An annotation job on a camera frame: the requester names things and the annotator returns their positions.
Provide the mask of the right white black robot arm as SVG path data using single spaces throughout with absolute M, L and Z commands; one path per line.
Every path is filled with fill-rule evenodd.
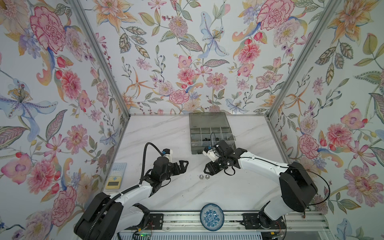
M 276 221 L 290 213 L 303 213 L 309 206 L 318 188 L 300 163 L 285 164 L 259 157 L 245 149 L 232 149 L 224 140 L 205 147 L 203 155 L 211 161 L 206 164 L 204 173 L 216 175 L 228 168 L 252 171 L 276 182 L 281 196 L 267 202 L 259 211 L 259 219 Z

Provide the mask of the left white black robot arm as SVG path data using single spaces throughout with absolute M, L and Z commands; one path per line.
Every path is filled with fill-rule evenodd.
M 125 229 L 143 229 L 151 212 L 140 202 L 159 191 L 163 181 L 184 174 L 188 165 L 188 161 L 172 163 L 167 157 L 158 157 L 137 185 L 114 195 L 97 194 L 76 223 L 74 233 L 82 240 L 111 240 Z

